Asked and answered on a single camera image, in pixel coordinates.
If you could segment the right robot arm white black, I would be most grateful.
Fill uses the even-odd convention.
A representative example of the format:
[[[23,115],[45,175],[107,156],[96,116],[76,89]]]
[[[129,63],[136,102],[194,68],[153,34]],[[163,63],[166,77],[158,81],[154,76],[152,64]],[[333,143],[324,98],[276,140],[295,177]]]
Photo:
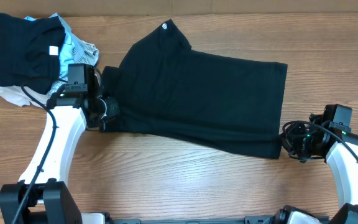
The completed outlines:
[[[322,159],[336,186],[339,211],[330,223],[358,223],[358,135],[350,127],[352,109],[326,105],[308,121],[283,125],[280,138],[290,158],[300,162]]]

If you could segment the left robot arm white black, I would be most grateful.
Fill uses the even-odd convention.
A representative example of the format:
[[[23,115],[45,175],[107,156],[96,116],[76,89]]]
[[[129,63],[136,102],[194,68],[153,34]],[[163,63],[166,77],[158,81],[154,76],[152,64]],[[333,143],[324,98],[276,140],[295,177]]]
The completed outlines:
[[[87,129],[106,129],[120,115],[118,102],[103,96],[100,72],[70,64],[68,81],[44,105],[45,128],[35,154],[15,184],[0,190],[5,223],[110,223],[106,212],[82,213],[67,187],[76,145]]]

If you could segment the black t-shirt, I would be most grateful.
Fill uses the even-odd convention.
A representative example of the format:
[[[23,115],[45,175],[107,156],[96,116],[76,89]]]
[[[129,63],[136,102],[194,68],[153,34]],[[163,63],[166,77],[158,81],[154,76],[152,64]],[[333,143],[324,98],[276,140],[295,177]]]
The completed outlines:
[[[120,115],[106,131],[188,141],[278,159],[287,65],[198,52],[173,21],[136,42],[101,75]]]

